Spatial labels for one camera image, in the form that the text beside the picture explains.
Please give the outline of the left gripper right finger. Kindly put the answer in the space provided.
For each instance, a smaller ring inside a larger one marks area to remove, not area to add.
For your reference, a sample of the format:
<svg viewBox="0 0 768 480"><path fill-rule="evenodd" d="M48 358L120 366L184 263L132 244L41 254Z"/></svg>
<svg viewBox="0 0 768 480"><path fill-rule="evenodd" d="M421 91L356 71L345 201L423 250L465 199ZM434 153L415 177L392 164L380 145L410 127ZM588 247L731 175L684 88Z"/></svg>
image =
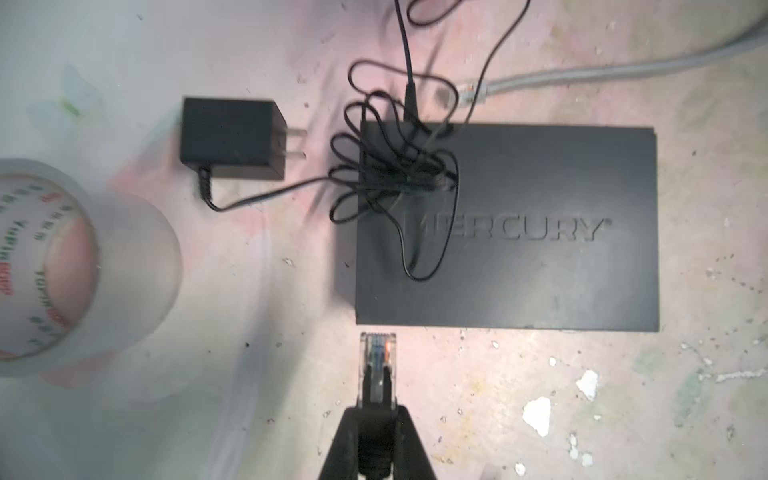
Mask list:
<svg viewBox="0 0 768 480"><path fill-rule="evenodd" d="M394 434L393 479L437 479L412 417L404 405L397 407Z"/></svg>

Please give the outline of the black power adapter with cord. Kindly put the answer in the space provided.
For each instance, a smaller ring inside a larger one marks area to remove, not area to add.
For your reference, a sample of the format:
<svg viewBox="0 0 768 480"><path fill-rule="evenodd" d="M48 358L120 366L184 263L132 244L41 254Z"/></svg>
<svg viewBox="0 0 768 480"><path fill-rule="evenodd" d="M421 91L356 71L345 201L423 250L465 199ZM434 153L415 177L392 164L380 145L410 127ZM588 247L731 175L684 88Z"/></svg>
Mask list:
<svg viewBox="0 0 768 480"><path fill-rule="evenodd" d="M437 140L457 131L453 117L458 104L451 103L442 122L427 124L419 115L416 83L419 80L439 83L454 97L460 92L445 77L415 71L408 29L436 25L460 4L454 2L437 17L425 21L412 18L415 5L414 2L393 4L404 67L361 58L352 62L347 70L350 85L355 83L355 71L362 67L402 75L406 79L403 98L398 99L381 89L357 87L358 99L342 109L345 130L329 139L329 149L336 162L322 176L281 185L228 205L216 204L212 190L216 178L283 182L287 162L307 157L302 150L289 150L287 142L308 132L288 127L273 100L185 98L179 160L196 174L200 199L212 211L224 213L320 182L333 183L345 191L330 207L332 223L341 225L368 215L385 217L397 232L404 275L414 282L432 279L439 270L437 267L422 275L415 273L417 258L407 252L404 227L391 209L405 196L459 194L458 158L452 151L436 145Z"/></svg>

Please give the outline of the black network switch box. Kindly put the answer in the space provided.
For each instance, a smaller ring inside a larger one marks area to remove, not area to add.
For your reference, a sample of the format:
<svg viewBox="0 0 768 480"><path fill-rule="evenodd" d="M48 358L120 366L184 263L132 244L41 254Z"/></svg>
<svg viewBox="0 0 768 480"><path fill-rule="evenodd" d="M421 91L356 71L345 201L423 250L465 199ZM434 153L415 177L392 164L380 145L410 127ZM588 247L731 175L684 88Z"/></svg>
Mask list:
<svg viewBox="0 0 768 480"><path fill-rule="evenodd" d="M457 192L358 223L359 324L659 329L654 130L472 124L443 147Z"/></svg>

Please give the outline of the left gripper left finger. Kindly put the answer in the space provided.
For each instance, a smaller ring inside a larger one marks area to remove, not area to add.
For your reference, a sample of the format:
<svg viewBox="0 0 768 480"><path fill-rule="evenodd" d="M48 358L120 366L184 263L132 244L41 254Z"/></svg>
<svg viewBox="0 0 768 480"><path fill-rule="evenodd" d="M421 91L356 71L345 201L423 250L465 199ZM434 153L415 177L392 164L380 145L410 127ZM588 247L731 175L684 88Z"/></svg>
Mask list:
<svg viewBox="0 0 768 480"><path fill-rule="evenodd" d="M357 480L359 475L359 409L347 408L340 420L319 480Z"/></svg>

